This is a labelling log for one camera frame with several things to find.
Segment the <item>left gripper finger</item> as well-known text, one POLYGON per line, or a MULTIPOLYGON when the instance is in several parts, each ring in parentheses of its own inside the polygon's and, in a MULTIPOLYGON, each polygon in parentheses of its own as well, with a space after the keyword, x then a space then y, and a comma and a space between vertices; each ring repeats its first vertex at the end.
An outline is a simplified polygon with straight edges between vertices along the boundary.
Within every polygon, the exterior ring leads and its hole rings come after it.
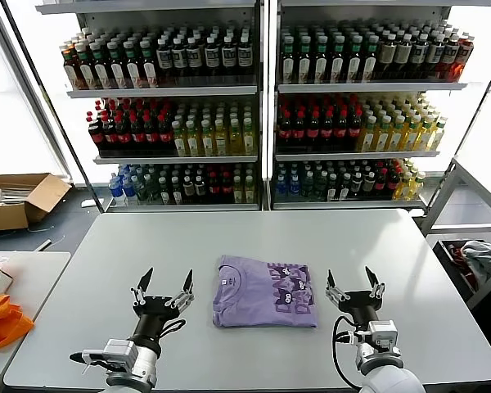
POLYGON ((167 300, 165 306, 176 309, 177 311, 185 311, 195 298, 193 286, 193 270, 191 269, 186 277, 182 290, 176 296, 167 300))
POLYGON ((141 276, 138 284, 131 289, 131 292, 134 294, 134 305, 144 305, 146 303, 145 295, 150 284, 152 274, 153 268, 149 268, 149 270, 143 276, 141 276))

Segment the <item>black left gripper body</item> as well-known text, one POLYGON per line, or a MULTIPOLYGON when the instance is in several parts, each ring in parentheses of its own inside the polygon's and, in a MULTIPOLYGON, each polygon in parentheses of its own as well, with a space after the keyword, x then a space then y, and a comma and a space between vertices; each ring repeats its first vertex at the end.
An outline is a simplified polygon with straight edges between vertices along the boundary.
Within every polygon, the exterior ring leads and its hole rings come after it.
POLYGON ((133 305, 138 316, 134 333, 129 338, 137 346, 158 346, 160 339, 180 330, 187 322, 180 312, 165 306, 167 296, 145 296, 144 305, 133 305))

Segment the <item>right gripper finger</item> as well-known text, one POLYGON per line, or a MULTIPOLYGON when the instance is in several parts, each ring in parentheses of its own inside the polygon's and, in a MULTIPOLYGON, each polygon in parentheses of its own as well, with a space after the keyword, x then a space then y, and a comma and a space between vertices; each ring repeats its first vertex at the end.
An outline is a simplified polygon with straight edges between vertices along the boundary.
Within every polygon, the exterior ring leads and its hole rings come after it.
POLYGON ((335 279, 330 269, 328 270, 325 293, 327 298, 336 306, 339 306, 341 302, 349 300, 349 295, 339 289, 336 285, 335 279))
POLYGON ((369 297, 381 299, 385 292, 385 284, 378 279, 376 274, 368 266, 365 267, 365 271, 372 287, 369 297))

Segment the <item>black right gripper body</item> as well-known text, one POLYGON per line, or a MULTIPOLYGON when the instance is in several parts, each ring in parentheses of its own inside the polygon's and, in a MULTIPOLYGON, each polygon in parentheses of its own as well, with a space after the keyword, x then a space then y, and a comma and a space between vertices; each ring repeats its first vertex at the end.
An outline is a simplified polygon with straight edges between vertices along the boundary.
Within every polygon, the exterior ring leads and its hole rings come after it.
POLYGON ((371 321, 378 321, 377 311, 381 309, 381 298, 372 292, 348 291, 338 304, 339 310, 349 314, 356 327, 367 327, 371 321))

